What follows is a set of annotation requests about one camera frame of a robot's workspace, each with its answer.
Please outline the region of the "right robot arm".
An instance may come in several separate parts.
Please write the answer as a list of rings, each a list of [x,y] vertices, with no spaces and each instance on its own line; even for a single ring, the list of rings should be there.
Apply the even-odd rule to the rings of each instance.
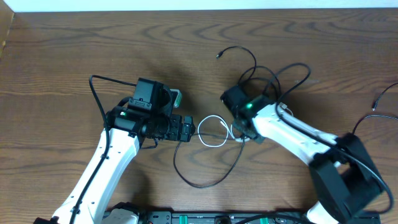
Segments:
[[[383,193],[379,172],[361,140],[319,131],[286,113],[275,101],[250,98],[236,85],[220,97],[233,126],[258,143],[271,139],[308,165],[317,203],[306,213],[312,223],[379,223],[366,206]]]

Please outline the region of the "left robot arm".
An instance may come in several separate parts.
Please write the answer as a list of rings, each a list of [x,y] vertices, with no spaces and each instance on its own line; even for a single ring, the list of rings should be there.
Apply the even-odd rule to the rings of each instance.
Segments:
[[[34,223],[132,223],[142,218],[125,205],[106,211],[127,165],[145,139],[189,142],[195,132],[191,116],[173,114],[182,94],[177,89],[140,78],[133,96],[123,98],[111,111],[100,106],[104,129],[91,161],[75,188],[48,220]]]

